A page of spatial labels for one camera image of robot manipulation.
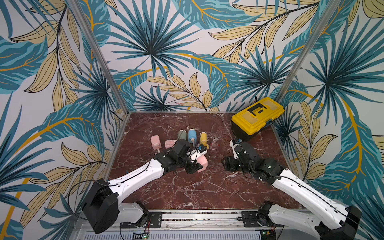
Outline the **blue pencil sharpener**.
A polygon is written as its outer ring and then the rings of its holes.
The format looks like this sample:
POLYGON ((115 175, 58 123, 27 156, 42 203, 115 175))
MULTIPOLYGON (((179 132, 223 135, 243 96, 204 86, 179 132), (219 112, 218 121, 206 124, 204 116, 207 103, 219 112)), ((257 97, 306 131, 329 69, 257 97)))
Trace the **blue pencil sharpener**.
POLYGON ((188 130, 188 141, 192 144, 193 147, 196 146, 197 142, 197 133, 195 129, 189 129, 188 130))

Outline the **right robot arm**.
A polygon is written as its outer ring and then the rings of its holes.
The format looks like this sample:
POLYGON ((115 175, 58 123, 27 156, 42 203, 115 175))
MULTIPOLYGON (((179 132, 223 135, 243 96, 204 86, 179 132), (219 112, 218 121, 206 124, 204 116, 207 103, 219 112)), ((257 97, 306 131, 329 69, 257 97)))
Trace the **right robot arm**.
POLYGON ((226 171, 249 174, 254 179, 283 191, 309 211, 305 214, 266 201, 255 213, 242 214, 244 224, 264 228, 288 226, 318 240, 355 238, 362 216, 357 207, 348 207, 327 198, 275 159, 262 159, 248 143, 234 139, 230 141, 230 146, 233 156, 222 159, 226 171))

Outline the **yellow pencil sharpener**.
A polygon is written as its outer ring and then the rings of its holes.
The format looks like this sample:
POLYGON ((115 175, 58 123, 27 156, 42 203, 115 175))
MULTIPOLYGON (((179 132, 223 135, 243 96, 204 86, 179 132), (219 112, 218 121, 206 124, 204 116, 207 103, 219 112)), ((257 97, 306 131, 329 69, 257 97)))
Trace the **yellow pencil sharpener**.
POLYGON ((208 136, 206 132, 201 132, 199 136, 199 144, 203 145, 207 150, 209 149, 208 145, 208 136))

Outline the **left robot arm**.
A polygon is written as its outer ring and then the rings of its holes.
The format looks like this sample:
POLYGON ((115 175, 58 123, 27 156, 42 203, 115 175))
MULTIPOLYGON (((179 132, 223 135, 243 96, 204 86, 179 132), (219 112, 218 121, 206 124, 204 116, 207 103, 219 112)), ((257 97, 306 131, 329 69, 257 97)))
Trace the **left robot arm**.
POLYGON ((187 140, 177 140, 171 148, 156 153, 138 169, 108 182, 95 181, 81 205, 94 233, 101 234, 118 221, 136 228, 147 225, 148 209, 141 202, 123 207, 123 201, 146 184, 177 169, 184 169, 187 174, 203 171, 208 165, 207 152, 202 144, 193 148, 187 140))

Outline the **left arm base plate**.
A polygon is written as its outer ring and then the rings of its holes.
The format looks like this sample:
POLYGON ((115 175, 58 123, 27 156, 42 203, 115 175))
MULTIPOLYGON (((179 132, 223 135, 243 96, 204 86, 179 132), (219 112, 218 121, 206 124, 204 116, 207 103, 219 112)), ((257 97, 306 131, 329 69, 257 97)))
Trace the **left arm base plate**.
POLYGON ((150 229, 159 229, 162 226, 162 212, 148 212, 135 223, 133 222, 122 222, 120 228, 122 229, 143 229, 145 227, 150 229))

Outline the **green pencil sharpener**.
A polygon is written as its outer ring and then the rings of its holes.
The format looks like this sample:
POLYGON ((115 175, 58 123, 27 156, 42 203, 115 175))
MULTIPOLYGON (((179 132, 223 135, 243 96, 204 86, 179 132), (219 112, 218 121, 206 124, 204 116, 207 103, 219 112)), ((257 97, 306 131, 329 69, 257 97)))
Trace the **green pencil sharpener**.
POLYGON ((186 130, 179 130, 177 140, 188 140, 188 133, 186 130))

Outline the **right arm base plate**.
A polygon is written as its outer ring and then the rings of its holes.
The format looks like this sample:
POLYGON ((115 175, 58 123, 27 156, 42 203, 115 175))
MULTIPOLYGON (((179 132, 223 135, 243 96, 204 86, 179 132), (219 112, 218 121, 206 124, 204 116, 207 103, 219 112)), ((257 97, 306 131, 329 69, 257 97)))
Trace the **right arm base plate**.
POLYGON ((237 220, 244 224, 245 228, 274 228, 282 227, 283 225, 274 224, 267 214, 259 213, 258 211, 243 211, 237 220))

